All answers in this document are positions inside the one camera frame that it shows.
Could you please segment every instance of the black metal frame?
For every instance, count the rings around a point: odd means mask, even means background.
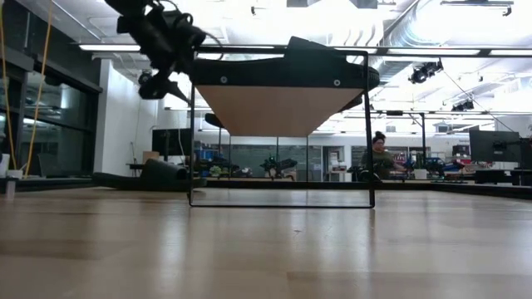
[[[284,54],[286,52],[286,48],[272,48],[272,49],[264,49],[264,48],[253,48],[253,47],[221,47],[221,48],[210,48],[210,47],[201,47],[198,49],[198,53],[201,52],[216,52],[216,53],[240,53],[240,54]],[[364,111],[365,111],[365,118],[366,118],[366,142],[367,142],[367,170],[370,173],[370,179],[367,184],[364,184],[365,187],[367,187],[367,190],[369,192],[369,204],[368,205],[354,205],[354,206],[318,206],[318,205],[304,205],[304,206],[298,206],[298,205],[251,205],[251,204],[220,204],[220,205],[203,205],[203,204],[194,204],[194,141],[195,141],[195,86],[192,84],[191,92],[190,92],[190,148],[192,149],[191,155],[190,155],[190,169],[189,169],[189,190],[187,192],[187,197],[189,199],[189,206],[190,207],[199,207],[199,208],[375,208],[375,189],[376,189],[376,182],[373,180],[373,152],[372,152],[372,120],[371,120],[371,108],[370,108],[370,99],[369,99],[369,53],[367,51],[360,51],[360,50],[345,50],[341,51],[343,55],[346,56],[362,56],[363,59],[363,72],[362,72],[362,79],[364,81],[364,88],[363,88],[363,95],[364,95]],[[231,163],[231,138],[229,137],[229,163]],[[312,182],[309,182],[308,180],[308,136],[307,136],[307,179],[306,182],[301,182],[297,184],[301,184],[301,186],[307,187],[306,189],[309,189],[310,184]]]

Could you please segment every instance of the wooden floor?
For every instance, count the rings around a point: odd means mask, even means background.
[[[183,194],[106,189],[0,200],[2,299],[530,294],[532,202],[381,192],[375,210],[189,208]]]

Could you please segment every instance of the woman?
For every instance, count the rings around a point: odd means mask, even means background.
[[[372,139],[373,148],[373,172],[379,176],[380,179],[388,179],[392,169],[396,171],[406,171],[406,169],[397,164],[390,153],[385,151],[384,144],[386,143],[386,136],[381,132],[376,132]],[[367,153],[362,157],[361,167],[366,168]]]

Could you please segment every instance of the ceiling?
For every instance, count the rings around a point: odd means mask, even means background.
[[[46,18],[48,0],[18,0]],[[503,17],[505,8],[443,7],[441,0],[379,0],[378,9],[358,9],[349,0],[312,1],[306,8],[287,7],[287,0],[174,0],[183,12],[191,13],[195,25],[224,44],[286,44],[292,35],[329,46],[392,47],[530,47],[532,26],[530,0],[514,0],[513,11]],[[118,14],[103,0],[54,0],[53,25],[79,43],[134,43],[128,35],[116,34]],[[256,15],[250,8],[254,6]],[[397,19],[404,14],[400,22]],[[208,39],[205,43],[215,44]],[[107,54],[115,67],[135,81],[149,62],[139,54]],[[264,56],[227,55],[227,60]],[[427,82],[412,85],[407,79],[415,59],[376,61],[386,81],[371,93],[375,109],[450,110],[454,104],[474,97],[482,106],[476,110],[523,110],[528,106],[500,106],[496,99],[530,88],[523,78],[532,77],[532,61],[527,59],[453,58],[443,59],[445,73]],[[199,106],[207,106],[200,100]],[[335,115],[323,130],[363,127],[348,113]],[[399,124],[403,120],[394,120]],[[404,120],[406,125],[411,121]]]

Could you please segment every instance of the computer monitor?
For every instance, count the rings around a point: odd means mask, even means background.
[[[476,162],[521,163],[520,136],[517,132],[469,132],[471,160]]]
[[[168,135],[168,153],[166,153],[166,135]],[[151,150],[161,155],[190,155],[190,129],[153,130]]]

